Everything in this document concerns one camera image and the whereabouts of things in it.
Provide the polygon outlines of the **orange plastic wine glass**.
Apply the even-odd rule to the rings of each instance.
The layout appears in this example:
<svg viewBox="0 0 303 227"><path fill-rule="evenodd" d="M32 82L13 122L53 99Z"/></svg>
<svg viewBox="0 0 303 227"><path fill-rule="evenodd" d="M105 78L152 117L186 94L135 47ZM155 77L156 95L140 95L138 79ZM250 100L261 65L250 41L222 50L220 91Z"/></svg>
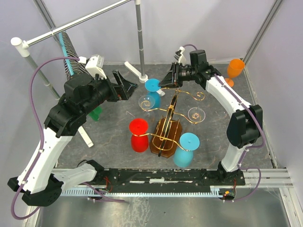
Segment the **orange plastic wine glass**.
<svg viewBox="0 0 303 227"><path fill-rule="evenodd" d="M233 59L230 61L227 68L228 77L225 78L226 83L230 86L234 86L233 78L239 76L245 67L245 63L241 59Z"/></svg>

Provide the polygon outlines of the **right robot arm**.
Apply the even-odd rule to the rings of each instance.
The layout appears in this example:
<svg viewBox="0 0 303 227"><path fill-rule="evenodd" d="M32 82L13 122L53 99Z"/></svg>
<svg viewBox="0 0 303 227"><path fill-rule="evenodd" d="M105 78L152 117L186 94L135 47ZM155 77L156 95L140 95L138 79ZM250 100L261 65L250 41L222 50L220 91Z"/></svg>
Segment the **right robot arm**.
<svg viewBox="0 0 303 227"><path fill-rule="evenodd" d="M227 185L239 172L246 152L255 148L259 137L264 137L263 110L259 105L251 105L240 97L232 88L233 78L239 76L245 63L233 59L227 68L227 78L207 61L205 50L190 52L190 64L184 57L185 48L181 46L175 52L175 62L165 78L159 83L161 88L179 88L184 81L194 81L211 94L223 106L230 116L227 128L229 146L225 157L217 169L217 181Z"/></svg>

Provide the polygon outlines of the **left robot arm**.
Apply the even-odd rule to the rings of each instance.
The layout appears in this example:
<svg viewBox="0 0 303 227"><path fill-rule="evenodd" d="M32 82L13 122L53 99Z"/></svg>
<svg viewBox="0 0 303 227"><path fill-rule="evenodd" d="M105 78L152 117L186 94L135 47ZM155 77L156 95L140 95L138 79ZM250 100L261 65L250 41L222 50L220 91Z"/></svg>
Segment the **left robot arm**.
<svg viewBox="0 0 303 227"><path fill-rule="evenodd" d="M63 174L53 174L52 169L60 154L75 136L78 128L87 121L87 115L105 101L128 100L138 88L136 83L123 78L114 70L116 79L92 77L88 73L73 74L64 83L64 94L51 108L43 129L43 138L30 162L18 177L10 178L8 186L20 191L28 206L47 207L65 190L78 184L104 181L104 168L94 160Z"/></svg>

